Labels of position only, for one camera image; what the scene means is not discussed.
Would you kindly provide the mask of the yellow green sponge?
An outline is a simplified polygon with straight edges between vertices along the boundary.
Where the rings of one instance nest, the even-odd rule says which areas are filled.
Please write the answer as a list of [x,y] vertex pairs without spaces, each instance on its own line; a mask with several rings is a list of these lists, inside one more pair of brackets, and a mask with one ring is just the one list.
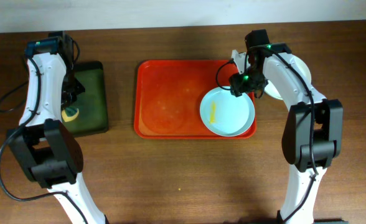
[[66,107],[61,111],[62,119],[66,123],[75,120],[79,113],[79,109],[73,106]]

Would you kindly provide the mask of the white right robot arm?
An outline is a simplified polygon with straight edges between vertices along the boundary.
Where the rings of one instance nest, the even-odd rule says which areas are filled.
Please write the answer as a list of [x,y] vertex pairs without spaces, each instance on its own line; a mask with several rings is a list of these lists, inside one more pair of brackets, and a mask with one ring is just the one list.
[[288,188],[277,223],[314,223],[314,204],[327,169],[341,151],[343,106],[329,100],[308,80],[287,44],[271,43],[267,31],[245,36],[246,52],[232,54],[237,73],[230,93],[263,93],[273,84],[287,109],[281,147],[289,164]]

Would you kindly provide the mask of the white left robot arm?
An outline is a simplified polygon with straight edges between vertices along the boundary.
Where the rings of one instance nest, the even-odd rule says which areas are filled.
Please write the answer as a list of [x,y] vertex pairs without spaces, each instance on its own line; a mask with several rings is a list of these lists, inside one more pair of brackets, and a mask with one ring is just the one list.
[[72,223],[108,223],[83,179],[80,145],[62,122],[62,110],[85,91],[74,77],[77,43],[65,32],[31,41],[24,51],[29,70],[27,99],[16,129],[0,148],[10,147],[31,182],[54,196]]

